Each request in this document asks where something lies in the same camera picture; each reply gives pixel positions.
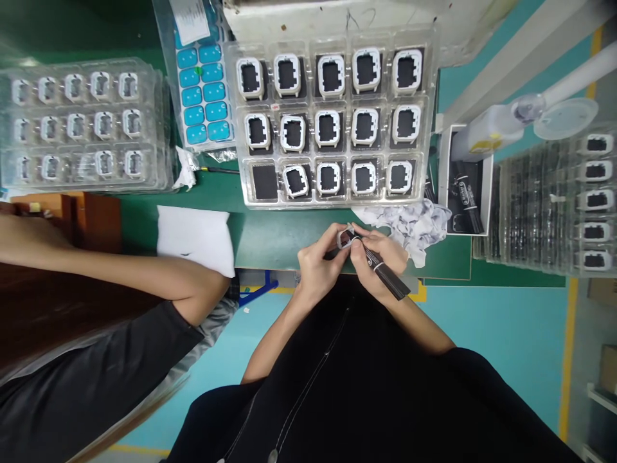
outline black shirt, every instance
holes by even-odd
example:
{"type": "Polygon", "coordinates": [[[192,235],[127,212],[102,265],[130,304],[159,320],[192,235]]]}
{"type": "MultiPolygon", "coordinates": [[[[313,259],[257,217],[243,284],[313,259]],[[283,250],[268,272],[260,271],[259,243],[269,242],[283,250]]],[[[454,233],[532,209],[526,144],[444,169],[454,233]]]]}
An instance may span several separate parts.
{"type": "Polygon", "coordinates": [[[195,400],[168,463],[580,462],[486,359],[426,354],[353,281],[267,378],[195,400]]]}

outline forearm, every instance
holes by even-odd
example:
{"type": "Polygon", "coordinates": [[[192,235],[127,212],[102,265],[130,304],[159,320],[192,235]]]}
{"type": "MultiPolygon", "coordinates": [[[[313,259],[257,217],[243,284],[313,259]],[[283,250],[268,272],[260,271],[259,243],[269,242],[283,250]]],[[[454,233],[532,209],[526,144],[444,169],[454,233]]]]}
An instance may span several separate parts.
{"type": "Polygon", "coordinates": [[[456,347],[437,324],[408,297],[385,304],[398,324],[424,349],[434,355],[445,354],[456,347]]]}
{"type": "Polygon", "coordinates": [[[62,250],[40,268],[120,284],[173,301],[193,326],[205,320],[229,286],[219,272],[186,259],[62,250]]]}
{"type": "Polygon", "coordinates": [[[244,372],[242,384],[258,381],[270,374],[289,338],[312,308],[306,298],[302,297],[301,291],[296,290],[289,304],[257,345],[244,372]]]}

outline stacked trays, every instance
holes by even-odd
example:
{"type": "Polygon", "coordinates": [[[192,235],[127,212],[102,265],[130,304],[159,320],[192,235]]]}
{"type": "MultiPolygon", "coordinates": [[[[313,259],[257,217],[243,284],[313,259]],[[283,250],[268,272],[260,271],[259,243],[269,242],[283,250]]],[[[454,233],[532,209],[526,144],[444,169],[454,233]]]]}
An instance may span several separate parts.
{"type": "Polygon", "coordinates": [[[4,187],[171,191],[168,89],[143,61],[9,69],[0,104],[4,187]]]}
{"type": "Polygon", "coordinates": [[[605,123],[495,164],[490,233],[474,238],[474,257],[617,277],[616,138],[617,123],[605,123]]]}
{"type": "Polygon", "coordinates": [[[225,44],[246,205],[421,200],[436,50],[432,26],[225,44]]]}
{"type": "Polygon", "coordinates": [[[224,72],[222,43],[227,30],[222,13],[204,2],[210,36],[183,46],[174,25],[175,66],[179,89],[184,147],[194,152],[234,145],[229,92],[224,72]]]}

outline paper document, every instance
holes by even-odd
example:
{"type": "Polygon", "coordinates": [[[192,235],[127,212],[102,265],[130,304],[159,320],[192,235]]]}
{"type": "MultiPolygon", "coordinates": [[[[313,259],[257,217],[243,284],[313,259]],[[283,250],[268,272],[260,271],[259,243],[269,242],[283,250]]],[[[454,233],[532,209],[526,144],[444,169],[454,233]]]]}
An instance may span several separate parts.
{"type": "Polygon", "coordinates": [[[174,11],[180,42],[189,45],[210,36],[208,18],[202,0],[169,0],[174,11]]]}

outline hand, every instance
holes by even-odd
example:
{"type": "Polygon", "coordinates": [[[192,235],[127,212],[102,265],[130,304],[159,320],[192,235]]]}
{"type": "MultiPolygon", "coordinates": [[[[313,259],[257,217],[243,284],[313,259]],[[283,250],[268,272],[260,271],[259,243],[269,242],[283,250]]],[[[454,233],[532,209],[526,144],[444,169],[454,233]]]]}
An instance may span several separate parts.
{"type": "Polygon", "coordinates": [[[294,296],[302,299],[309,310],[315,307],[330,292],[349,256],[349,248],[339,251],[332,260],[324,260],[326,252],[336,247],[336,235],[347,228],[345,224],[333,223],[319,240],[298,251],[301,280],[294,296]]]}
{"type": "MultiPolygon", "coordinates": [[[[403,247],[392,241],[383,233],[373,230],[368,231],[360,226],[353,224],[355,232],[362,238],[362,243],[371,251],[378,253],[384,263],[397,275],[402,275],[407,268],[409,254],[403,247]]],[[[396,302],[396,298],[390,293],[389,289],[382,283],[366,261],[364,248],[359,240],[352,242],[352,263],[362,286],[373,295],[375,299],[383,305],[396,302]]]]}
{"type": "Polygon", "coordinates": [[[0,262],[46,269],[58,251],[72,248],[47,219],[17,217],[12,211],[0,207],[0,262]]]}

